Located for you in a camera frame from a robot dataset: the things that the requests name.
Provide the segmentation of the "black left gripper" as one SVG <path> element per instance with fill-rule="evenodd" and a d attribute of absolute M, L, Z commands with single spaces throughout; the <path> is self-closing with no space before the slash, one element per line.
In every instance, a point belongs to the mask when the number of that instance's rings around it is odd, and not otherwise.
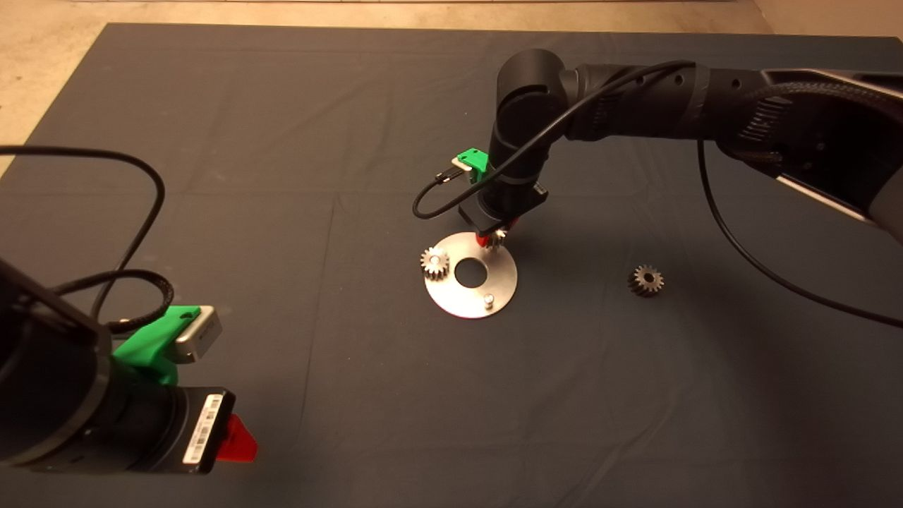
<path fill-rule="evenodd" d="M 253 463 L 257 440 L 232 413 L 234 393 L 222 387 L 176 387 L 175 416 L 162 447 L 161 472 L 207 475 L 217 462 Z"/>

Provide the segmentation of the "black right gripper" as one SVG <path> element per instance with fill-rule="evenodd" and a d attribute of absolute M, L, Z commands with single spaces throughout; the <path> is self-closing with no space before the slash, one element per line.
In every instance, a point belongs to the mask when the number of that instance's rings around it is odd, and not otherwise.
<path fill-rule="evenodd" d="M 465 199 L 459 205 L 459 213 L 477 233 L 478 245 L 493 250 L 493 232 L 510 229 L 517 219 L 542 205 L 548 195 L 548 190 L 538 182 L 532 186 L 493 182 Z"/>

